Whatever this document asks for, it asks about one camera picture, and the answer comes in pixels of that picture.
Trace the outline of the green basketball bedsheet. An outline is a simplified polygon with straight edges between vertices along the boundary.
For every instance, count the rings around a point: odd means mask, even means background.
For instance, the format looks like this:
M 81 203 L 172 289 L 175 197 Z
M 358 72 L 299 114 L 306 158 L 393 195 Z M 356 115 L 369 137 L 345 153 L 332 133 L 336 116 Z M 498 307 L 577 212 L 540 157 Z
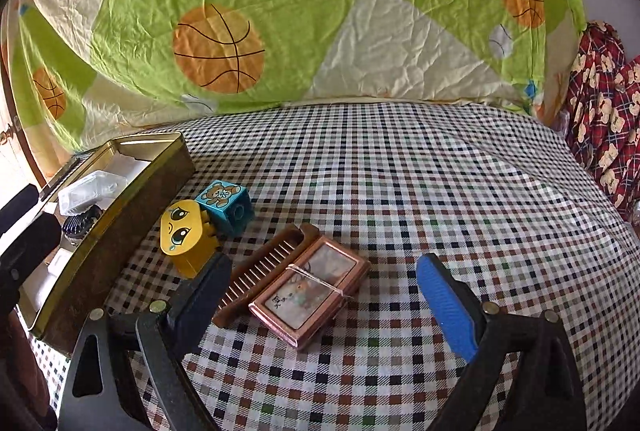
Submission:
M 311 102 L 484 102 L 550 123 L 582 0 L 1 0 L 30 159 Z

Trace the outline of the gold tin box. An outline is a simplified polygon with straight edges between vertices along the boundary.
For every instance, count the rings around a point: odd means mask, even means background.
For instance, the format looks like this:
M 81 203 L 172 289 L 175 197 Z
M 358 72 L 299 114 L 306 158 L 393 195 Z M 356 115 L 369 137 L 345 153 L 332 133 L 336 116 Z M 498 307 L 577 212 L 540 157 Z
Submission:
M 94 171 L 126 177 L 127 187 L 100 204 L 98 221 L 79 243 L 63 237 L 20 288 L 18 307 L 33 337 L 66 356 L 89 312 L 102 307 L 122 266 L 194 173 L 179 132 L 111 139 L 56 186 L 42 209 L 58 221 L 58 193 Z

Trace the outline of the black hair brush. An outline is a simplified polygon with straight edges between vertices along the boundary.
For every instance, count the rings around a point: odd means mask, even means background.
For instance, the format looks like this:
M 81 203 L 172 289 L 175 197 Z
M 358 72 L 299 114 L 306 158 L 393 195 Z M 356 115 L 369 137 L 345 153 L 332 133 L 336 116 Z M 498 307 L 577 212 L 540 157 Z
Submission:
M 94 204 L 84 213 L 67 217 L 62 232 L 73 245 L 78 245 L 91 231 L 102 215 L 102 209 Z

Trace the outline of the pink framed picture box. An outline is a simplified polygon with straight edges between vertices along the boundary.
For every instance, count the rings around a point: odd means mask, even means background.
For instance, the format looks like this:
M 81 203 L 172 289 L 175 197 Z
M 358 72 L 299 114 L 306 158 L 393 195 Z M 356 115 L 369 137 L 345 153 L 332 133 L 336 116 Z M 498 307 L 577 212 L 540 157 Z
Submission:
M 301 350 L 357 294 L 370 262 L 321 236 L 248 304 L 280 340 Z

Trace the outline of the yellow crying face block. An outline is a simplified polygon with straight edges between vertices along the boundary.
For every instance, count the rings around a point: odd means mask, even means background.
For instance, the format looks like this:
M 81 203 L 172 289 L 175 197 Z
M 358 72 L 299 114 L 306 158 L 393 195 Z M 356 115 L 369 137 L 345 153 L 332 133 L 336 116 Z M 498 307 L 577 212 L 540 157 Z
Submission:
M 179 200 L 160 217 L 160 249 L 183 278 L 198 275 L 218 247 L 216 229 L 195 200 Z

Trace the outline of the brown wooden comb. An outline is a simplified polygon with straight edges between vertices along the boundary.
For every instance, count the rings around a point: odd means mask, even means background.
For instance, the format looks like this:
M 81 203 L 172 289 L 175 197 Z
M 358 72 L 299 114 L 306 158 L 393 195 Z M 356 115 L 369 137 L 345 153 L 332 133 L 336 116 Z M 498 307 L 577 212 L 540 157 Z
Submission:
M 318 227 L 309 223 L 290 224 L 235 267 L 230 284 L 219 301 L 213 323 L 228 328 L 248 311 L 259 293 L 275 281 L 302 253 L 320 237 Z

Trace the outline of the red bear patterned cloth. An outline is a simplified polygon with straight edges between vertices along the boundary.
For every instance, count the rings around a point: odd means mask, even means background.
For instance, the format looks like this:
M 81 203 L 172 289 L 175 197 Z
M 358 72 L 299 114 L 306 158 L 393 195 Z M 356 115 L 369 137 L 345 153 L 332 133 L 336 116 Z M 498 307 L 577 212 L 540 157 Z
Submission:
M 565 140 L 577 162 L 630 221 L 639 202 L 639 59 L 617 31 L 587 24 L 568 77 Z

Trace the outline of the blue teddy bear block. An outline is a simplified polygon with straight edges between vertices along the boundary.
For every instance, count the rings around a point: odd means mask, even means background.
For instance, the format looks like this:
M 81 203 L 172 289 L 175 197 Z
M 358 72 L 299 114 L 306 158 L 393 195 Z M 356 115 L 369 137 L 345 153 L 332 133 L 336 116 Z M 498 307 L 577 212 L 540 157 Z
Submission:
M 254 217 L 248 190 L 224 180 L 214 180 L 195 201 L 208 212 L 217 231 L 229 237 L 239 237 Z

